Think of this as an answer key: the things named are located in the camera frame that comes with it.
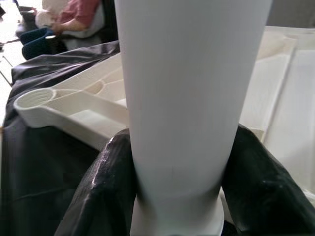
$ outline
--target white surface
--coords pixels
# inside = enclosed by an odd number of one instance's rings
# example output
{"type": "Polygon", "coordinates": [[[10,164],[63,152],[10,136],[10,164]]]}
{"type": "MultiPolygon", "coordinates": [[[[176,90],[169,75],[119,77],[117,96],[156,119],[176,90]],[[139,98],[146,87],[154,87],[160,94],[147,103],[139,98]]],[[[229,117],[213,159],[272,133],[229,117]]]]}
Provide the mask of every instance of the white surface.
{"type": "Polygon", "coordinates": [[[0,75],[0,126],[2,126],[5,117],[5,106],[11,92],[10,85],[0,75]]]}
{"type": "Polygon", "coordinates": [[[132,155],[150,206],[135,211],[131,235],[220,234],[213,203],[270,4],[115,1],[132,155]],[[138,222],[146,210],[148,229],[138,222]]]}
{"type": "Polygon", "coordinates": [[[312,189],[314,179],[315,50],[298,51],[265,145],[295,181],[312,189]]]}
{"type": "Polygon", "coordinates": [[[126,99],[118,100],[117,103],[122,105],[122,106],[127,107],[127,100],[126,99]]]}
{"type": "Polygon", "coordinates": [[[117,55],[54,87],[22,95],[14,107],[30,127],[53,125],[101,150],[128,127],[128,111],[116,103],[125,97],[117,55]]]}
{"type": "Polygon", "coordinates": [[[265,32],[247,90],[240,123],[259,130],[263,141],[281,94],[297,39],[279,32],[265,32]]]}

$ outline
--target white tube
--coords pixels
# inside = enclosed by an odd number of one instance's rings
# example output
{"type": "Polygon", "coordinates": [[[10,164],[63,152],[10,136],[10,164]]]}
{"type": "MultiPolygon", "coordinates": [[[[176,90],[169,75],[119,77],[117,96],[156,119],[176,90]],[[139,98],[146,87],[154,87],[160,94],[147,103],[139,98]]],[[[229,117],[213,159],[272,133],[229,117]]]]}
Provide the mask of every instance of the white tube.
{"type": "Polygon", "coordinates": [[[131,234],[220,234],[220,181],[271,0],[115,4],[143,195],[131,234]]]}

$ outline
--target white plastic tray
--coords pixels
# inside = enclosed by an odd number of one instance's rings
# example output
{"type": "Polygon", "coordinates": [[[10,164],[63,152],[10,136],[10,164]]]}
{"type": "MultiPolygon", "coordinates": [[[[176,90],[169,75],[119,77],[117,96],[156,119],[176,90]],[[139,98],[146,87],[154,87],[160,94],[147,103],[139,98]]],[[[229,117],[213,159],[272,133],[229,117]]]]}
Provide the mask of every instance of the white plastic tray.
{"type": "Polygon", "coordinates": [[[14,107],[33,128],[55,126],[102,149],[114,134],[128,127],[120,55],[111,57],[51,88],[30,91],[14,107]]]}
{"type": "Polygon", "coordinates": [[[297,39],[264,144],[314,204],[315,193],[315,30],[266,27],[297,39]]]}
{"type": "Polygon", "coordinates": [[[280,32],[265,32],[245,98],[240,123],[263,142],[271,124],[297,44],[280,32]]]}
{"type": "MultiPolygon", "coordinates": [[[[240,122],[263,140],[296,45],[283,34],[264,34],[240,122]]],[[[55,126],[101,149],[128,127],[120,54],[51,87],[19,97],[14,107],[28,126],[55,126]]]]}

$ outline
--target person's arm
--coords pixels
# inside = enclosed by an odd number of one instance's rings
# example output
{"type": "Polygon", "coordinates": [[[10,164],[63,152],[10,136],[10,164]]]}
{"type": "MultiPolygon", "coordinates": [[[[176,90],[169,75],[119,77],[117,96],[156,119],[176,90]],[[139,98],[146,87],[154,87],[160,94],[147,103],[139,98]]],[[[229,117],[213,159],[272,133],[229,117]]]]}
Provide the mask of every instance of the person's arm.
{"type": "Polygon", "coordinates": [[[60,24],[58,22],[54,22],[52,25],[52,31],[59,35],[64,31],[84,31],[87,27],[82,24],[81,22],[77,21],[76,19],[73,19],[71,21],[68,21],[66,23],[60,24]]]}
{"type": "Polygon", "coordinates": [[[31,10],[33,11],[33,15],[36,16],[36,14],[38,13],[37,8],[31,7],[31,10]]]}
{"type": "Polygon", "coordinates": [[[78,12],[74,18],[88,28],[93,21],[99,3],[100,0],[79,0],[77,5],[78,12]]]}

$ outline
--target dark jeans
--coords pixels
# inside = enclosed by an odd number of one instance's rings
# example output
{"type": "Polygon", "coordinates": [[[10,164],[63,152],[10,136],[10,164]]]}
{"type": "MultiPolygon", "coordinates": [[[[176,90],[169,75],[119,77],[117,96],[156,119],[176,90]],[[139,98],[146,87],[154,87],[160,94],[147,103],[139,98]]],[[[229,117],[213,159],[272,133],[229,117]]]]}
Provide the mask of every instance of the dark jeans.
{"type": "Polygon", "coordinates": [[[22,54],[26,60],[32,59],[42,54],[52,54],[51,48],[45,37],[54,35],[49,28],[35,29],[20,36],[24,45],[22,54]]]}

